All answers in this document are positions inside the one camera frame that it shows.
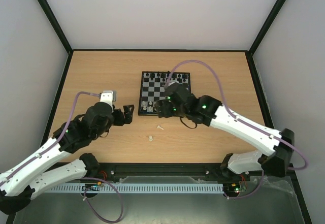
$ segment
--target chessboard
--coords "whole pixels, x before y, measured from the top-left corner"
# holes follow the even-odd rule
[[[139,116],[157,116],[155,102],[165,99],[165,82],[170,72],[142,72],[141,89],[139,99]],[[174,72],[171,82],[177,81],[191,92],[190,74]]]

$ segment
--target white cable tray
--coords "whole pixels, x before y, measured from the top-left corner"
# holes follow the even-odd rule
[[[223,194],[222,184],[153,184],[153,183],[113,183],[121,194]],[[84,183],[65,183],[53,187],[46,193],[83,193]],[[105,184],[93,187],[87,193],[114,194],[115,191]]]

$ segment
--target wooden table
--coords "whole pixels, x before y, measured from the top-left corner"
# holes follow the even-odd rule
[[[208,63],[220,76],[228,105],[237,113],[264,124],[244,52],[75,51],[51,132],[67,120],[73,99],[81,90],[94,93],[116,90],[115,106],[134,104],[135,110],[132,124],[112,127],[106,138],[93,141],[64,162],[91,152],[99,162],[107,163],[218,163],[227,153],[254,150],[248,143],[221,130],[204,125],[191,130],[179,118],[137,115],[141,72],[171,70],[188,59]],[[197,97],[207,94],[221,100],[217,83],[204,66],[187,64],[178,71],[190,72],[191,89]],[[80,96],[74,115],[85,113],[98,101],[95,97]],[[159,124],[165,130],[157,129]]]

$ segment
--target black frame edge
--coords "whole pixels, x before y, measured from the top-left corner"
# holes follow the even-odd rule
[[[251,74],[251,77],[252,77],[252,81],[253,81],[253,84],[254,84],[256,96],[257,96],[257,99],[258,99],[259,107],[260,107],[261,112],[262,112],[262,116],[263,116],[265,126],[270,127],[270,128],[274,128],[272,118],[271,118],[271,114],[270,114],[270,110],[269,110],[269,106],[268,106],[267,100],[266,100],[265,95],[264,95],[264,91],[263,91],[263,88],[262,88],[262,85],[261,85],[261,81],[259,79],[259,75],[258,75],[258,72],[257,72],[257,69],[256,69],[255,62],[253,60],[253,57],[249,55],[249,52],[246,52],[245,55],[246,55],[249,71],[250,71],[250,74]]]
[[[8,215],[6,224],[13,224],[16,218],[16,213]]]
[[[268,15],[268,17],[266,18],[262,28],[260,29],[260,31],[258,32],[252,46],[249,49],[249,53],[251,56],[254,55],[254,53],[256,52],[257,48],[259,47],[260,43],[262,42],[264,36],[266,35],[266,33],[268,32],[269,28],[271,27],[274,19],[276,18],[276,16],[278,15],[278,13],[280,12],[283,4],[285,3],[286,0],[276,0],[273,8],[271,9],[270,14]]]
[[[50,21],[54,31],[56,32],[57,36],[59,37],[62,45],[66,49],[67,53],[70,54],[73,52],[71,45],[69,44],[66,36],[64,35],[60,24],[58,23],[52,9],[50,8],[47,0],[37,0],[42,7],[45,15],[47,16],[48,20]]]
[[[74,49],[73,51],[144,51],[144,52],[247,52],[247,50],[200,50],[200,49]]]
[[[47,124],[46,124],[46,128],[45,128],[45,131],[44,131],[44,135],[43,135],[41,145],[43,145],[48,140],[48,137],[49,137],[49,135],[51,133],[50,130],[51,130],[52,123],[53,123],[53,120],[54,120],[57,105],[59,104],[59,100],[60,100],[60,96],[61,96],[62,89],[63,89],[63,86],[64,86],[64,82],[66,81],[66,77],[67,77],[67,74],[68,74],[68,70],[69,70],[69,66],[70,66],[70,63],[71,63],[72,56],[73,56],[73,51],[68,55],[67,62],[66,62],[66,65],[64,67],[64,70],[63,70],[63,73],[62,73],[62,76],[61,76],[61,79],[60,79],[60,83],[59,83],[59,86],[57,88],[57,92],[56,92],[56,95],[55,95],[55,98],[54,98],[54,102],[53,102],[52,109],[51,109],[51,112],[50,112],[50,115],[49,115],[49,119],[48,119]]]
[[[303,219],[305,221],[305,224],[312,224],[309,212],[308,212],[308,208],[303,196],[303,193],[301,191],[299,182],[298,182],[298,178],[296,175],[295,171],[287,171],[287,175],[290,176],[291,181],[292,181],[292,185],[294,187],[294,191],[297,195],[297,200],[298,200],[298,204],[300,206],[300,210],[301,210],[301,214],[303,216]]]

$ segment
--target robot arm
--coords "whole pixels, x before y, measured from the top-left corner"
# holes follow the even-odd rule
[[[292,150],[276,138],[293,145],[292,131],[285,129],[280,132],[260,125],[232,110],[228,111],[221,101],[210,96],[196,98],[177,82],[169,85],[166,96],[165,100],[155,104],[159,117],[187,117],[196,124],[229,132],[258,149],[244,154],[226,155],[221,165],[226,175],[262,169],[274,176],[286,175]]]
[[[124,113],[115,109],[115,93],[112,90],[104,91],[100,101],[88,108],[85,114],[77,115],[70,121],[67,129],[64,123],[36,152],[0,174],[2,212],[17,212],[27,206],[31,199],[55,185],[97,174],[99,164],[90,153],[83,154],[79,159],[60,168],[45,173],[44,171],[80,148],[88,146],[103,133],[108,133],[111,126],[132,122],[134,105],[123,106]]]

